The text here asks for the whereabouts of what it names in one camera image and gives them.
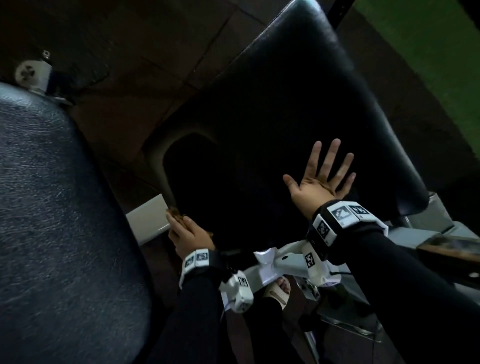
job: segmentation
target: beige sandal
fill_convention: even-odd
[[[270,283],[264,293],[264,297],[272,297],[276,299],[282,309],[285,308],[290,297],[290,282],[285,277],[281,276],[275,282]]]

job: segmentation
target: car floor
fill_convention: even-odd
[[[320,1],[328,10],[332,0]],[[95,151],[125,213],[161,193],[141,147],[192,95],[211,82],[249,45],[288,0],[78,0],[18,1],[2,5],[8,27],[0,79],[11,82],[16,64],[51,52],[56,70],[74,74],[76,105],[69,113]],[[480,166],[441,103],[409,64],[365,17],[352,8],[337,29],[359,73],[377,95],[400,142],[431,191],[454,219],[476,229],[473,207]],[[156,292],[167,307],[177,297],[178,261],[168,239],[143,245]],[[285,309],[284,327],[306,363],[313,363],[297,325],[313,308],[298,289]],[[240,364],[253,363],[240,315],[227,313]],[[337,328],[324,338],[328,357],[340,363],[400,363],[388,340],[372,342]]]

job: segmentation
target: green carpet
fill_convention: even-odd
[[[355,8],[419,75],[480,159],[480,32],[458,2],[357,0]]]

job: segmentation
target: black long sleeve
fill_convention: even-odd
[[[354,233],[342,250],[406,363],[478,363],[476,303],[380,232]]]
[[[214,364],[223,311],[220,277],[205,274],[183,284],[176,310],[168,318],[147,364]]]

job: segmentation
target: black leather seat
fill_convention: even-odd
[[[282,216],[268,221],[270,231],[293,230],[286,239],[301,238],[305,226],[282,175],[301,179],[316,140],[324,144],[321,158],[334,138],[342,140],[338,162],[347,152],[355,153],[352,170],[358,174],[358,199],[383,220],[421,212],[428,204],[425,186],[375,96],[354,71],[324,12],[312,0],[292,1],[209,87],[160,125],[145,144],[167,203],[199,215],[194,204],[201,202],[211,215],[216,209],[208,206],[207,199],[182,199],[185,188],[172,185],[176,177],[166,171],[167,165],[176,162],[173,155],[169,161],[164,157],[172,148],[179,149],[178,143],[186,137],[192,138],[188,133],[211,140],[226,165],[236,166],[241,160],[268,186],[270,202],[282,211]],[[179,158],[177,165],[185,166],[185,158]],[[230,183],[237,184],[241,194],[238,180]],[[262,209],[251,206],[251,210]],[[229,211],[237,209],[231,204]],[[236,218],[238,225],[254,231],[251,235],[265,229],[264,221],[262,225],[247,216]],[[248,241],[249,235],[242,239]]]
[[[150,273],[74,123],[0,83],[0,362],[132,363]]]

